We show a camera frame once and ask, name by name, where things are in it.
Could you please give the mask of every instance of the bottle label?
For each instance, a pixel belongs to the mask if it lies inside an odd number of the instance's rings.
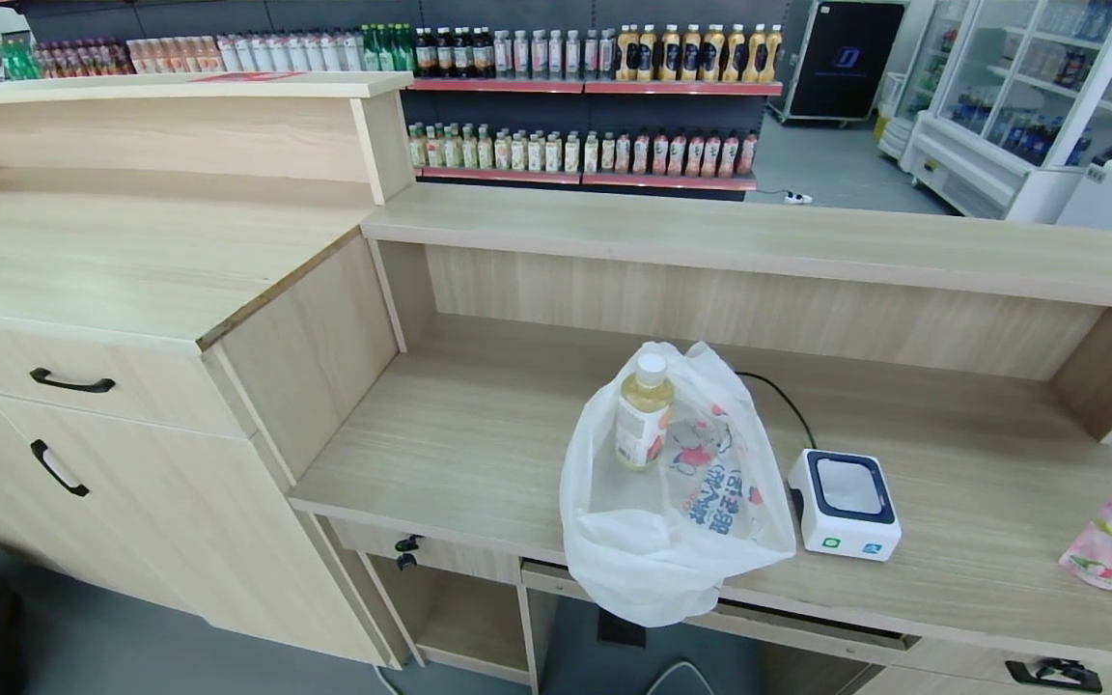
[[[617,455],[634,469],[644,469],[658,460],[672,409],[644,414],[631,401],[617,403]]]

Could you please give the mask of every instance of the drawer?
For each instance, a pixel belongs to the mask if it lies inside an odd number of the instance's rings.
[[[388,559],[397,558],[401,554],[396,548],[397,543],[410,537],[409,533],[376,525],[334,518],[328,519],[328,523],[345,548],[383,555]],[[522,559],[516,555],[436,538],[419,538],[416,542],[419,548],[410,554],[421,567],[436,567],[506,584],[522,584]]]
[[[176,347],[185,346],[176,341]],[[195,344],[190,351],[166,350],[0,326],[0,393],[211,435],[244,436]]]
[[[923,672],[1019,685],[1006,668],[1006,662],[1034,664],[1045,656],[1058,655],[1024,655],[1019,652],[977,647],[974,644],[925,638],[915,644],[907,655],[902,656],[896,663]],[[1084,665],[1098,674],[1104,694],[1112,694],[1112,665],[1093,664],[1093,662],[1084,662]],[[1023,687],[1032,692],[1048,691],[1033,685]]]
[[[548,594],[580,598],[583,602],[590,599],[586,590],[569,576],[568,570],[555,565],[527,559],[522,564],[522,584],[527,589],[546,590]],[[898,661],[915,639],[900,633],[837,624],[736,602],[719,602],[715,610],[685,622],[719,633],[741,634],[821,655],[883,665]]]

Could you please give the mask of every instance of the black cabinet handle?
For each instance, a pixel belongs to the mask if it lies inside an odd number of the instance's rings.
[[[1054,687],[1059,691],[1104,692],[1101,677],[1084,664],[1070,659],[1041,659],[1029,667],[1023,662],[1006,662],[1015,683]]]
[[[52,379],[49,378],[49,375],[52,374],[54,374],[52,373],[52,370],[46,368],[37,368],[32,369],[31,373],[28,373],[28,376],[31,376],[33,381],[36,381],[37,384],[44,384],[46,386],[53,386],[58,388],[69,388],[72,391],[85,391],[85,393],[110,391],[111,388],[113,388],[115,384],[112,378],[99,378],[97,379],[97,381],[93,381],[92,384],[63,384],[62,381],[52,381]]]
[[[42,466],[43,469],[46,469],[46,471],[48,471],[48,474],[52,476],[53,479],[57,479],[58,485],[62,485],[62,488],[67,489],[68,493],[75,494],[76,497],[83,497],[86,494],[89,493],[89,488],[85,487],[83,485],[76,485],[76,487],[67,485],[67,480],[59,478],[57,471],[54,471],[52,467],[49,467],[49,464],[46,463],[46,450],[49,449],[49,446],[47,446],[44,441],[40,439],[33,439],[32,444],[28,446],[30,446],[30,448],[32,449],[32,457],[37,458],[37,461],[40,463],[40,466]]]

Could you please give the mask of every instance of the plastic bag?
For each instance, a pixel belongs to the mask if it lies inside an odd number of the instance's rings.
[[[658,463],[613,449],[620,385],[637,356],[667,361],[676,401]],[[727,577],[795,554],[784,478],[754,399],[705,342],[648,342],[582,409],[560,471],[565,557],[590,598],[644,627],[714,608]]]

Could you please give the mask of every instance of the display fridge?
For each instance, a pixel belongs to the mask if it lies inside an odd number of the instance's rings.
[[[1112,146],[1112,0],[971,0],[900,166],[965,216],[1051,224]]]
[[[882,152],[898,159],[904,153],[912,136],[912,123],[917,113],[930,109],[934,93],[941,85],[950,56],[959,39],[959,26],[963,22],[970,0],[939,0],[934,3],[930,21],[909,64],[909,73],[896,102],[895,112],[886,122],[877,147]]]

